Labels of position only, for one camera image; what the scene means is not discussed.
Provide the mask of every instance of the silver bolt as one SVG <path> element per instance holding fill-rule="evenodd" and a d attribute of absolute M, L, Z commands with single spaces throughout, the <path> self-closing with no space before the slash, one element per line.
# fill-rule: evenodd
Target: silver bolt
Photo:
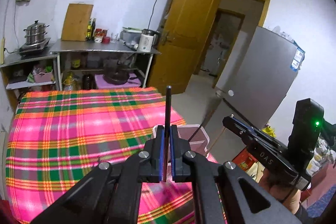
<path fill-rule="evenodd" d="M 102 170 L 106 170 L 110 167 L 109 163 L 108 162 L 101 162 L 99 163 L 99 168 L 102 169 Z"/>
<path fill-rule="evenodd" d="M 233 169 L 236 168 L 236 164 L 234 162 L 228 161 L 228 162 L 225 163 L 225 167 L 227 169 L 233 170 Z"/>
<path fill-rule="evenodd" d="M 188 158 L 194 158 L 196 156 L 196 153 L 194 151 L 187 151 L 185 153 L 185 155 L 188 157 Z"/>
<path fill-rule="evenodd" d="M 140 157 L 140 158 L 143 158 L 143 159 L 146 159 L 146 158 L 149 157 L 149 153 L 148 153 L 147 151 L 141 151 L 141 152 L 139 153 L 139 157 Z"/>

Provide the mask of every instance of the wooden door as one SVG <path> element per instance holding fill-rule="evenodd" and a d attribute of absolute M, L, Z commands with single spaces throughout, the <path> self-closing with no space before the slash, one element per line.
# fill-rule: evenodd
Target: wooden door
<path fill-rule="evenodd" d="M 185 91 L 201 56 L 220 0 L 173 0 L 148 86 L 165 94 Z"/>

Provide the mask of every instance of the white shelf board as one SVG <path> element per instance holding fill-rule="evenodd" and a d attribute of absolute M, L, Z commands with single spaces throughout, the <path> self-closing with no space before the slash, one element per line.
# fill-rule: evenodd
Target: white shelf board
<path fill-rule="evenodd" d="M 32 86 L 40 86 L 40 85 L 52 85 L 55 84 L 55 81 L 50 81 L 50 82 L 44 82 L 44 83 L 30 83 L 28 81 L 22 81 L 22 82 L 17 82 L 13 84 L 8 84 L 6 89 L 7 90 L 16 90 L 16 89 L 22 89 L 22 88 L 30 88 Z"/>

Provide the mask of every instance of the colorful checkered cloth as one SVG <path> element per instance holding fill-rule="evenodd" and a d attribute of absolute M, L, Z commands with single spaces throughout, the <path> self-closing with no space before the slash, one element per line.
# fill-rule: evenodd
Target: colorful checkered cloth
<path fill-rule="evenodd" d="M 27 93 L 9 137 L 6 185 L 22 223 L 51 205 L 100 161 L 116 163 L 140 151 L 165 102 L 154 88 Z M 184 124 L 172 109 L 171 122 Z M 193 221 L 190 183 L 143 183 L 139 223 Z"/>

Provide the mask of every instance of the cutting board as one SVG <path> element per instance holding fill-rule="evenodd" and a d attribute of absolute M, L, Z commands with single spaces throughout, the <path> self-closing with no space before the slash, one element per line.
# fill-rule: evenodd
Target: cutting board
<path fill-rule="evenodd" d="M 61 40 L 85 41 L 93 5 L 70 3 L 65 16 Z"/>

